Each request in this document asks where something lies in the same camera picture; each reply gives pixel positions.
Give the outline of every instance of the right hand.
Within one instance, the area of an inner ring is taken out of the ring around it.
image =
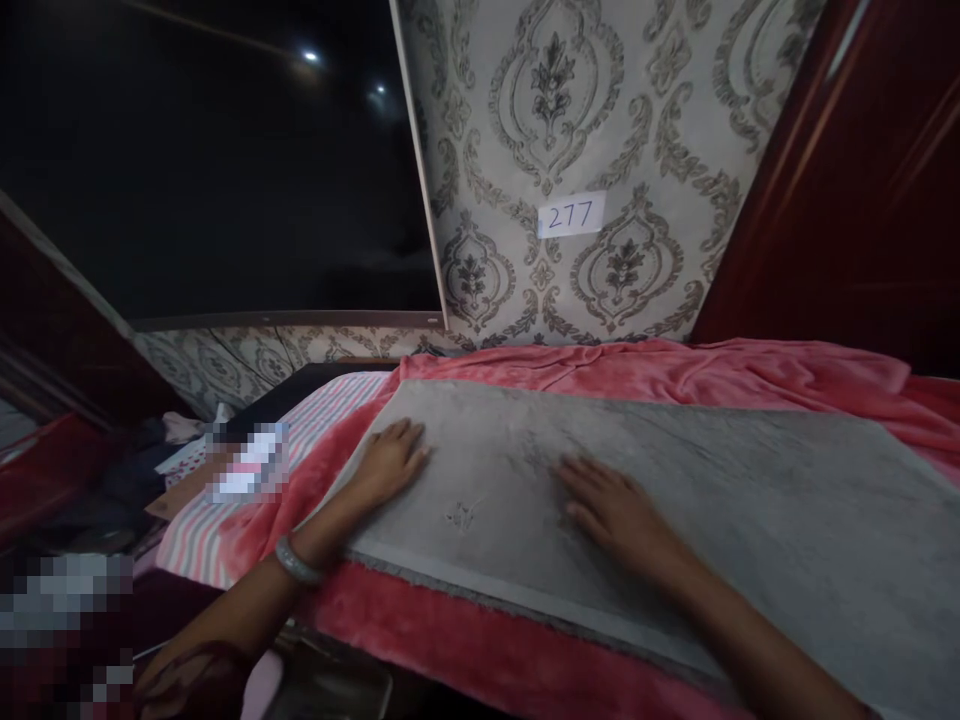
[[[567,513],[628,570],[668,589],[700,567],[631,478],[588,457],[563,457],[554,472],[574,498]]]

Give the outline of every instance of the left hand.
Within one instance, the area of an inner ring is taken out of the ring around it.
[[[403,418],[368,439],[360,467],[344,491],[373,509],[396,496],[420,474],[429,448],[413,450],[423,423]]]

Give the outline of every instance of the fabric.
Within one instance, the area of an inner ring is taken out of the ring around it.
[[[846,413],[877,420],[960,484],[960,427],[903,397],[908,377],[906,364],[882,355],[826,343],[751,340],[699,348],[665,340],[531,346],[456,359],[404,358],[375,401],[318,443],[281,502],[247,508],[223,523],[224,560],[230,575],[239,577],[316,506],[401,380]],[[331,575],[304,613],[321,632],[524,717],[746,716],[636,658],[354,563]]]
[[[202,420],[190,420],[180,413],[164,413],[163,426],[167,431],[165,439],[171,445],[183,445],[203,434]]]
[[[386,372],[342,375],[284,415],[280,422],[290,426],[287,458],[291,471],[332,425],[376,395],[389,375]],[[217,529],[240,507],[240,503],[208,503],[203,494],[194,498],[177,514],[164,534],[157,566],[205,585],[227,589],[232,583],[220,557],[221,539]]]
[[[226,403],[217,405],[217,414],[213,425],[226,423],[233,417],[233,408]],[[207,439],[197,438],[181,447],[177,452],[154,468],[163,475],[164,489],[169,490],[187,475],[203,465],[207,459]]]
[[[430,463],[347,557],[725,684],[672,607],[565,520],[550,465],[587,452],[641,479],[696,553],[857,697],[916,718],[960,705],[960,491],[877,423],[407,380],[368,434],[403,417],[423,418]]]

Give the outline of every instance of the hand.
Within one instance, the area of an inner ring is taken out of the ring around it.
[[[373,433],[364,449],[363,460],[344,491],[372,510],[393,498],[409,485],[423,469],[429,448],[411,452],[423,423],[403,418],[383,432]]]
[[[574,497],[567,512],[628,570],[669,589],[701,567],[631,478],[587,457],[563,457],[555,472]]]

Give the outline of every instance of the number 277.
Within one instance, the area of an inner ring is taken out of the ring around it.
[[[580,227],[583,227],[584,223],[587,222],[587,215],[590,214],[590,208],[593,207],[593,200],[587,200],[582,203],[577,203],[576,206],[574,206],[573,204],[563,206],[564,210],[570,211],[567,214],[567,223],[566,223],[567,227],[570,227],[570,225],[573,224],[573,208],[580,207],[581,205],[587,206],[587,209],[584,210],[583,212],[583,219],[580,221]],[[560,208],[550,208],[550,209],[553,210],[553,220],[550,221],[550,227],[557,227],[557,225],[563,225],[564,224],[563,220],[560,219]]]

